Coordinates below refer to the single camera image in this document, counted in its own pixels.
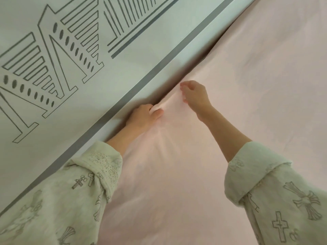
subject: pink sheet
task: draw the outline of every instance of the pink sheet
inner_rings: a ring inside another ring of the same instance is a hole
[[[257,0],[184,80],[253,140],[326,189],[326,0]],[[124,157],[98,244],[256,244],[224,195],[227,163],[177,86]]]

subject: hand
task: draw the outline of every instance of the hand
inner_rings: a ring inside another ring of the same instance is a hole
[[[133,127],[140,133],[146,132],[164,113],[162,109],[159,109],[150,115],[149,111],[152,107],[153,105],[146,104],[134,109],[126,126]]]
[[[204,115],[213,109],[205,86],[196,81],[186,81],[180,84],[183,101],[197,114],[199,120],[203,121]]]

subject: gray trim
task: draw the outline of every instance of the gray trim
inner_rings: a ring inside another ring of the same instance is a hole
[[[90,129],[88,129],[72,146],[58,157],[35,181],[33,181],[17,198],[15,198],[1,213],[4,214],[18,202],[25,194],[37,186],[41,181],[52,175],[69,160],[92,136],[97,133],[123,106],[125,106],[147,83],[149,83],[178,53],[180,53],[211,21],[213,21],[233,0],[224,0],[211,12],[185,39],[183,39],[163,60],[143,77],[127,94],[123,96],[105,115],[103,115]]]

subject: cuff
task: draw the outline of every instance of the cuff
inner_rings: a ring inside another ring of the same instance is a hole
[[[291,163],[285,157],[257,142],[246,143],[229,162],[225,175],[225,195],[235,205],[269,172],[280,164]]]
[[[97,141],[81,157],[73,159],[77,165],[92,171],[106,190],[107,200],[111,199],[118,185],[123,159],[110,145]]]

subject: pajama sleeve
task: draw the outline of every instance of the pajama sleeve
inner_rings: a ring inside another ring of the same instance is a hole
[[[327,241],[327,193],[259,143],[245,144],[229,162],[225,194],[245,208],[259,245]]]
[[[121,169],[120,153],[96,142],[1,217],[0,244],[95,245]]]

